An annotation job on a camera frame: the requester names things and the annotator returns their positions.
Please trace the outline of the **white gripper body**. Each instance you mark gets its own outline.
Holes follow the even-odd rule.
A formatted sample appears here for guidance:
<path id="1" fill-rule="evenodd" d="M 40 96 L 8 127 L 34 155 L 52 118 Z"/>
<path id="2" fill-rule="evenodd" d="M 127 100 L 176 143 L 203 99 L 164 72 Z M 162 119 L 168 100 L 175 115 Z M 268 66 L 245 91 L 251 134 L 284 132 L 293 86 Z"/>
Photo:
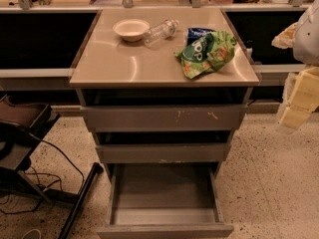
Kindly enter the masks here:
<path id="1" fill-rule="evenodd" d="M 291 24 L 285 30 L 283 30 L 279 35 L 275 36 L 271 42 L 273 47 L 279 49 L 288 49 L 294 46 L 295 41 L 295 30 L 297 23 Z"/>

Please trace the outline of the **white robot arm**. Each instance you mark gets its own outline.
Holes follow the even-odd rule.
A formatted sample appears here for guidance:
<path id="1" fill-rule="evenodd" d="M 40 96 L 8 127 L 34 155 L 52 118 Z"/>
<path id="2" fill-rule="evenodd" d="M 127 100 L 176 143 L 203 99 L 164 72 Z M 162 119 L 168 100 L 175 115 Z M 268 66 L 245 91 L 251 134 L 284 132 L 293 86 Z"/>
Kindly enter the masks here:
<path id="1" fill-rule="evenodd" d="M 305 65 L 301 72 L 288 74 L 277 112 L 277 130 L 289 134 L 319 108 L 319 0 L 276 36 L 271 45 L 291 48 L 294 59 Z"/>

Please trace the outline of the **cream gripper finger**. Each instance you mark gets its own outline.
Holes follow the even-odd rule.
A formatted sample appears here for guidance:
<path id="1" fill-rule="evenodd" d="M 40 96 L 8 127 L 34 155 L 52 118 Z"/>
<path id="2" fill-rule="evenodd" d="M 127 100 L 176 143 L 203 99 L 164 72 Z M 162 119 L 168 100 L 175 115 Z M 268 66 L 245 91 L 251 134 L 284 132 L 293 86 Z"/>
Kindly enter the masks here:
<path id="1" fill-rule="evenodd" d="M 289 73 L 277 112 L 277 130 L 290 134 L 300 128 L 319 107 L 319 68 Z"/>

